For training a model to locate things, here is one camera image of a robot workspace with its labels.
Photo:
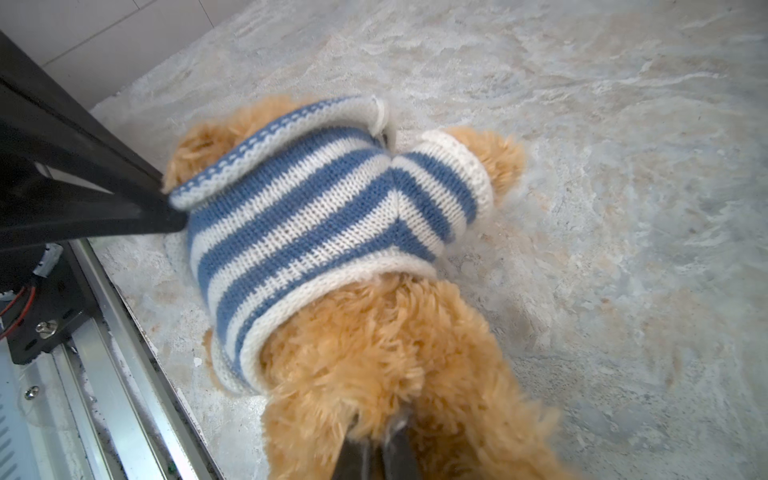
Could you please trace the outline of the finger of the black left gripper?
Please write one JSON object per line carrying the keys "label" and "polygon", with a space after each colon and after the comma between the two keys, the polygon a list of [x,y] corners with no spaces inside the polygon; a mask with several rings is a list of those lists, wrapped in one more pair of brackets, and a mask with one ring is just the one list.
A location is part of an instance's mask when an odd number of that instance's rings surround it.
{"label": "finger of the black left gripper", "polygon": [[138,204],[163,204],[160,172],[1,36],[1,149]]}
{"label": "finger of the black left gripper", "polygon": [[1,173],[1,247],[80,238],[172,233],[187,215],[163,196],[106,193],[43,176],[36,169]]}

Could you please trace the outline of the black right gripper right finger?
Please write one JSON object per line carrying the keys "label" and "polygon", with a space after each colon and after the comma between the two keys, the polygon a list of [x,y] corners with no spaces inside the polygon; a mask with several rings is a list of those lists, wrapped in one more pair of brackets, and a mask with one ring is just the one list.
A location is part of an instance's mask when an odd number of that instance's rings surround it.
{"label": "black right gripper right finger", "polygon": [[421,480],[419,463],[409,440],[409,418],[394,417],[381,445],[383,474],[386,480]]}

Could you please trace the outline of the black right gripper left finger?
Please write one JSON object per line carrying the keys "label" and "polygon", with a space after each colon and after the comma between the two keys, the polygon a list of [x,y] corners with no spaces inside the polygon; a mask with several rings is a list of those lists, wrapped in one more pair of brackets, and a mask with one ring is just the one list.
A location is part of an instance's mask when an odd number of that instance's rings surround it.
{"label": "black right gripper left finger", "polygon": [[368,438],[344,438],[332,480],[371,480],[374,448]]}

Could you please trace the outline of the brown plush teddy bear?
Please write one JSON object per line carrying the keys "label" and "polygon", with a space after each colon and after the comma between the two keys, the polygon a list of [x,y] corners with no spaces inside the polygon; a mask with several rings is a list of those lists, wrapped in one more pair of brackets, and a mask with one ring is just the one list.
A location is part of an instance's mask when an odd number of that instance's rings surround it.
{"label": "brown plush teddy bear", "polygon": [[[318,101],[269,97],[189,130],[167,166],[165,193],[269,122]],[[519,182],[523,149],[492,131],[436,130],[486,168],[491,212]],[[409,418],[424,479],[573,477],[551,446],[557,413],[523,393],[488,322],[436,269],[430,277],[378,274],[325,294],[270,335],[258,364],[274,479],[330,478],[347,435],[381,448],[397,416]]]}

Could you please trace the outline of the blue white striped knit sweater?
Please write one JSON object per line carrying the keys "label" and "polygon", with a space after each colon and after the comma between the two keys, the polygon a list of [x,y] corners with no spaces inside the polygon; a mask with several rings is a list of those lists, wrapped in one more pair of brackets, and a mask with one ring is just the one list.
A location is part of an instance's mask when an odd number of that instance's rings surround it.
{"label": "blue white striped knit sweater", "polygon": [[213,318],[223,386],[260,395],[258,356],[302,307],[383,273],[433,276],[435,260],[493,205],[490,176],[432,130],[394,154],[374,96],[318,101],[269,122],[174,188],[185,261]]}

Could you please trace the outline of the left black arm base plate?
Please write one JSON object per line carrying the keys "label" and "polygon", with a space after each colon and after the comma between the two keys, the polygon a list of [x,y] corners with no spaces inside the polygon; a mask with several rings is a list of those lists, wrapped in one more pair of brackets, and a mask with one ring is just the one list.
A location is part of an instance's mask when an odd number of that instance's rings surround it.
{"label": "left black arm base plate", "polygon": [[69,243],[1,251],[1,338],[14,364],[52,352],[98,313]]}

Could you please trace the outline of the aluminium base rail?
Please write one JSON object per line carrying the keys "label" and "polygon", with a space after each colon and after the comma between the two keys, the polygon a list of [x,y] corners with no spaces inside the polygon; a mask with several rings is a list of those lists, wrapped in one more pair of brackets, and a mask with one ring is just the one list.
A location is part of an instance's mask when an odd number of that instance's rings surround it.
{"label": "aluminium base rail", "polygon": [[1,338],[5,479],[217,479],[220,471],[91,245],[71,246],[99,313],[31,363]]}

